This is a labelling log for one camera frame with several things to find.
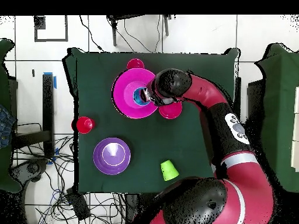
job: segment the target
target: magenta cup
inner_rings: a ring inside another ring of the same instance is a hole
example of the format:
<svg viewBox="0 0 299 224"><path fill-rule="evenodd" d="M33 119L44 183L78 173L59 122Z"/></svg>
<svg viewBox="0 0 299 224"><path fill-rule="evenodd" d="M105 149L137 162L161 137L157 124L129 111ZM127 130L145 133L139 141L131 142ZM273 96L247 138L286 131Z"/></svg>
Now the magenta cup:
<svg viewBox="0 0 299 224"><path fill-rule="evenodd" d="M144 69L144 64L140 59L133 58L133 59L129 60L129 62L127 64L127 69L133 69L133 68Z"/></svg>
<svg viewBox="0 0 299 224"><path fill-rule="evenodd" d="M174 102L170 105L159 107L159 113L164 118L173 120L180 115L180 113L182 112L182 108L182 102Z"/></svg>

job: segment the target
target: purple plate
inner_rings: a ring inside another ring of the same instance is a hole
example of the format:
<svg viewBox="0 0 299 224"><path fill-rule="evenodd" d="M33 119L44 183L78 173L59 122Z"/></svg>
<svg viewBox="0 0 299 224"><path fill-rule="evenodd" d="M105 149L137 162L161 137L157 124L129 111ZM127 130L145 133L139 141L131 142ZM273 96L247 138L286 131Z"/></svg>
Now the purple plate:
<svg viewBox="0 0 299 224"><path fill-rule="evenodd" d="M104 174L115 175L123 172L130 163L128 145L119 138L106 138L93 151L93 162Z"/></svg>

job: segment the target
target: white tile floor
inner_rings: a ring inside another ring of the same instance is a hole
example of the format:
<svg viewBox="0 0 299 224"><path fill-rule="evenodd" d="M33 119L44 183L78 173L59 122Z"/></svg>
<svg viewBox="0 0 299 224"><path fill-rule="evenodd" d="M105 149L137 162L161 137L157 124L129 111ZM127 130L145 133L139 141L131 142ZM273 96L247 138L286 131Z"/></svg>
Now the white tile floor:
<svg viewBox="0 0 299 224"><path fill-rule="evenodd" d="M169 36L164 32L163 52L165 53L223 53L228 48L241 49L239 76L242 78L241 121L247 115L247 84L262 78L262 73L253 63L263 57L265 49L270 43L284 43L293 51L299 49L298 17L285 15L176 15L169 21ZM105 51L131 51L131 48L117 34L117 47L113 46L112 29L106 16L82 16L82 21L89 26L93 40ZM147 49L155 51L159 38L157 24L159 15L145 15L126 20L126 30L138 38ZM135 39L130 37L124 29L124 21L119 21L118 31L132 46L134 51L147 53L148 51ZM162 18L158 30L160 39L157 52L162 51ZM38 30L39 39L63 39L64 17L46 16L46 29ZM8 38L16 43L16 47L8 52L5 66L12 76L19 81L18 90L18 119L19 124L38 122L42 124L41 116L41 75L52 72L57 77L57 88L54 89L55 107L55 138L72 136L71 120L74 115L73 99L65 78L61 59L67 54L67 48L77 47L84 51L98 52L92 42L88 30L81 25L79 16L68 16L68 42L34 42L34 21L32 16L0 16L0 39ZM38 130L37 126L19 128L19 132ZM69 148L63 150L71 155ZM51 177L52 186L57 188L57 171L53 165L48 165L47 173ZM74 173L64 172L66 187L72 186ZM41 211L47 209L53 191L49 178L43 174L37 183L30 183L26 193L26 213L29 224L37 224ZM88 204L95 215L109 214L112 200L110 194L90 194ZM113 218L114 223L120 222L120 217ZM78 224L73 220L69 224ZM104 224L95 219L93 224Z"/></svg>

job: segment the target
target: red robot arm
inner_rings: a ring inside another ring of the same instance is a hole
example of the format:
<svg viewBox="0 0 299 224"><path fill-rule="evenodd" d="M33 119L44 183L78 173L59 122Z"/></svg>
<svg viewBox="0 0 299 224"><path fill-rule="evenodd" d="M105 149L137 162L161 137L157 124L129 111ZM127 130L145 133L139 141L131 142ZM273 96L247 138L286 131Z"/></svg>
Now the red robot arm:
<svg viewBox="0 0 299 224"><path fill-rule="evenodd" d="M191 211L196 205L189 206L190 197L197 197L196 204L199 207L202 197L197 194L205 197L212 197L213 192L221 194L221 186L217 184L221 183L226 189L226 196L225 203L218 209L219 214L210 221L194 221L194 224L267 224L273 213L272 187L256 160L244 128L221 90L204 78L175 69L160 72L147 88L147 98L157 105L186 100L198 107L210 165L215 178L218 179L197 179L205 181L206 192L201 191L200 187L203 185L199 182L192 184L193 180L178 181L171 189L167 188L162 192L160 198L171 192L174 195L178 193L182 195L178 196L179 204L186 202L184 207L189 207ZM192 185L182 189L183 183ZM150 224L178 224L179 221L171 220L165 211L171 211L173 208L184 215L184 209L178 206L179 204L171 202L171 207L164 207L164 211L162 208L156 210ZM192 224L192 217L188 217L188 224Z"/></svg>

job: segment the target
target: table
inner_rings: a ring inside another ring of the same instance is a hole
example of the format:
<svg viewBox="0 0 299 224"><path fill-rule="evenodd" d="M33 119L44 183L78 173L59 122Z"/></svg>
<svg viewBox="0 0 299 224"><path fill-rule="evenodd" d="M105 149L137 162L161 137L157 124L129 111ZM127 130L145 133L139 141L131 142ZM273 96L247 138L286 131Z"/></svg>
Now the table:
<svg viewBox="0 0 299 224"><path fill-rule="evenodd" d="M69 48L62 60L70 91L78 104L79 116L95 120L96 127L78 139L78 191L99 193L160 192L176 180L188 176L212 177L208 163L198 109L183 102L181 115L174 120L151 116L132 120L113 107L111 87L126 69L129 60L139 58L145 68L158 73L167 68L188 69L196 75L220 84L231 96L234 93L235 60L238 49L226 54L139 54L131 52L82 52ZM95 146L107 137L124 140L131 149L128 168L115 176L101 173L93 164ZM165 182L161 163L170 159L179 176Z"/></svg>
<svg viewBox="0 0 299 224"><path fill-rule="evenodd" d="M297 193L299 173L291 167L291 150L299 54L284 45L271 44L256 65L264 77L249 84L248 104L252 105L249 118L258 125L257 135L260 134L263 151L280 184L285 190Z"/></svg>

